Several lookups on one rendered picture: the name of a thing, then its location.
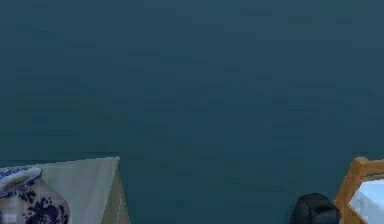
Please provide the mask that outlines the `blue and white patterned vase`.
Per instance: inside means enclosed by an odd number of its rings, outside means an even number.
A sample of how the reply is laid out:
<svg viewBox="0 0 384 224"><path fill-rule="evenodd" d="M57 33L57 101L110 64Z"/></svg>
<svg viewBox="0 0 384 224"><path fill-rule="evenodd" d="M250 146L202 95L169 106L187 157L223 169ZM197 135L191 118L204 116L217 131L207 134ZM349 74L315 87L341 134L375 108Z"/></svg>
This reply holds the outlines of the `blue and white patterned vase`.
<svg viewBox="0 0 384 224"><path fill-rule="evenodd" d="M68 203L42 175L38 167L0 172L0 224L69 224Z"/></svg>

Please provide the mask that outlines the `pale blue mattress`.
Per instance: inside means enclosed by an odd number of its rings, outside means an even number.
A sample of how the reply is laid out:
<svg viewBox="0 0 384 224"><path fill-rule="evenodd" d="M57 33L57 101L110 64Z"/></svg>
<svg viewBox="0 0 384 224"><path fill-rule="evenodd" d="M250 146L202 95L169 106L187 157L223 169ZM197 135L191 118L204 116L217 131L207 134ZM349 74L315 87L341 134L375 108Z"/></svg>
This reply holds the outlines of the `pale blue mattress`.
<svg viewBox="0 0 384 224"><path fill-rule="evenodd" d="M349 205L367 224L384 224L384 180L363 182Z"/></svg>

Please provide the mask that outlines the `wooden bed frame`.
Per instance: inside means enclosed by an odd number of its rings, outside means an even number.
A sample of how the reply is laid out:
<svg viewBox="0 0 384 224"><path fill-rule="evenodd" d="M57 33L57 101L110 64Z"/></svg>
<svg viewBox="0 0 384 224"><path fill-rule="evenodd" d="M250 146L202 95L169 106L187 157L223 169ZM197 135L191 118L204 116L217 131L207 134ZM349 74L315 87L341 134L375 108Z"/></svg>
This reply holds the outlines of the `wooden bed frame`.
<svg viewBox="0 0 384 224"><path fill-rule="evenodd" d="M356 157L352 160L334 200L341 213L340 224L368 224L349 202L363 182L383 178L384 159L368 160L365 157Z"/></svg>

